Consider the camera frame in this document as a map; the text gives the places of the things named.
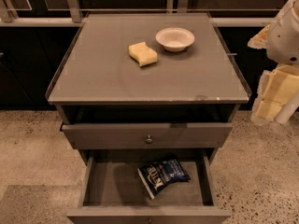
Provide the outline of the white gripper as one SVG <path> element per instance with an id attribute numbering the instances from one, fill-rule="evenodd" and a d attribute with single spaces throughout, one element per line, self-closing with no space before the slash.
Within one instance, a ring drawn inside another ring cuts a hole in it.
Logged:
<path id="1" fill-rule="evenodd" d="M 252 37 L 248 46 L 252 49 L 265 49 L 270 25 L 266 25 Z M 263 126 L 275 119 L 282 107 L 299 91 L 299 66 L 279 64 L 273 71 L 262 74 L 262 98 L 256 98 L 251 121 Z"/>

